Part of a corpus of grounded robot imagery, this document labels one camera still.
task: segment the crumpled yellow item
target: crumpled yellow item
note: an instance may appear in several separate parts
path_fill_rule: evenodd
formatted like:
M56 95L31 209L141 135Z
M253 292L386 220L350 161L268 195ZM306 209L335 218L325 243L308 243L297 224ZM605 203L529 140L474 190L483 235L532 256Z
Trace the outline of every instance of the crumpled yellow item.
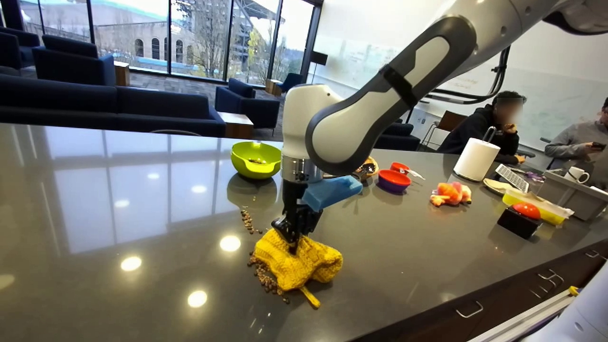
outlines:
M329 283L344 264L339 249L323 245L308 235L301 237L297 254L291 254L287 241L276 228L270 228L255 243L253 258L266 264L278 277L278 287L282 290L301 288L308 279Z

